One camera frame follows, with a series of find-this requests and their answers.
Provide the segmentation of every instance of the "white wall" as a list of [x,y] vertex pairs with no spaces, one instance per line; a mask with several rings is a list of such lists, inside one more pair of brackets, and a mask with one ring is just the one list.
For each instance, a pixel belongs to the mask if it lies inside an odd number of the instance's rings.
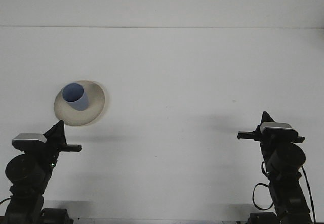
[[[261,7],[252,18],[243,12],[245,3],[233,3],[231,17],[219,20],[252,29],[55,27],[225,26],[206,16],[203,23],[187,23],[185,18],[199,14],[192,0],[183,4],[193,8],[188,17],[169,16],[173,6],[160,1],[164,19],[148,12],[152,0],[114,0],[115,10],[107,10],[114,11],[111,16],[100,7],[106,0],[79,0],[79,15],[70,13],[75,0],[0,1],[0,24],[22,26],[0,27],[3,169],[19,154],[10,144],[15,135],[42,133],[56,123],[53,102],[64,85],[94,80],[109,93],[100,121],[66,127],[68,143],[82,144],[83,150],[60,155],[45,193],[47,207],[68,207],[71,216],[84,218],[247,219],[255,211],[252,188],[266,179],[259,144],[236,135],[254,130],[267,110],[306,137],[305,168],[315,207],[323,208],[324,179],[318,173],[324,150],[324,30],[253,29],[322,27],[320,0],[294,0],[314,10],[284,16],[276,12],[285,11],[284,3],[273,4],[267,7],[276,17],[271,21],[261,19]],[[138,17],[117,15],[141,1],[148,10]],[[209,1],[207,9],[229,0]],[[304,180],[301,184],[307,195]],[[3,170],[3,197],[9,186]],[[258,191],[256,200],[266,206],[267,190]],[[317,219],[324,214],[318,211]]]
[[0,0],[0,25],[323,27],[324,0]]

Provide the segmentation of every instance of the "cable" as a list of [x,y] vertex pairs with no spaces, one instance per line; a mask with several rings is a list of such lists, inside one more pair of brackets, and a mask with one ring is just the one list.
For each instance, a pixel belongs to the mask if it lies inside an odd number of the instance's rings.
[[312,212],[313,212],[313,222],[315,224],[316,223],[316,216],[315,216],[315,208],[314,208],[314,202],[313,202],[312,192],[310,190],[308,178],[307,178],[307,175],[306,175],[306,172],[305,172],[305,169],[304,169],[303,166],[302,166],[302,170],[303,170],[303,173],[304,173],[304,176],[305,176],[305,180],[306,180],[306,184],[307,184],[307,188],[308,188],[308,193],[309,193],[309,198],[310,198],[310,204],[312,206]]
[[5,201],[7,201],[7,200],[11,200],[11,197],[10,197],[10,198],[7,198],[7,199],[4,199],[4,200],[2,200],[2,201],[0,201],[0,205],[1,205],[2,203],[4,203]]
[[259,186],[259,185],[265,186],[265,187],[267,187],[267,188],[269,187],[269,185],[266,185],[266,184],[264,184],[264,183],[258,183],[258,184],[256,184],[256,185],[254,186],[254,188],[253,188],[253,192],[252,192],[252,202],[253,202],[255,208],[257,208],[258,210],[269,210],[269,209],[271,209],[271,208],[273,207],[273,203],[270,205],[269,208],[264,209],[264,208],[259,207],[259,206],[255,203],[255,201],[254,201],[254,192],[255,192],[255,188],[256,188],[257,186]]
[[267,178],[269,177],[268,174],[266,173],[266,171],[264,170],[264,161],[261,163],[261,171],[262,171],[263,175],[265,175]]

